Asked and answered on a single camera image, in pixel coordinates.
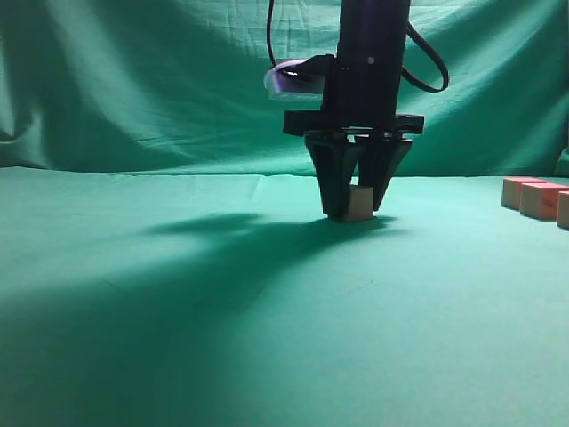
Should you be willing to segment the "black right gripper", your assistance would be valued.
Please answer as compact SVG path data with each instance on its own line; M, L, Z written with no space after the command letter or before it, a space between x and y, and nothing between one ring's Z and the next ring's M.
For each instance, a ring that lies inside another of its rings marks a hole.
M340 43L336 55L317 55L297 68L302 74L325 78L323 97L318 110L287 110L283 131L307 135L305 146L315 168L323 213L333 220L348 212L356 165L358 184L373 189L373 210L378 211L413 141L358 136L356 144L345 133L325 132L423 132L424 117L396 113L404 48L403 42Z

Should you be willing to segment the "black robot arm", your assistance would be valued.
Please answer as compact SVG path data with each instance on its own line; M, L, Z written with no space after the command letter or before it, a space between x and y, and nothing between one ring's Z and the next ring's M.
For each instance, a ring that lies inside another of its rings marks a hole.
M342 2L337 53L319 60L320 109L284 113L284 133L305 140L331 219L350 216L354 175L378 211L410 135L424 130L422 116L396 113L409 11L407 1Z

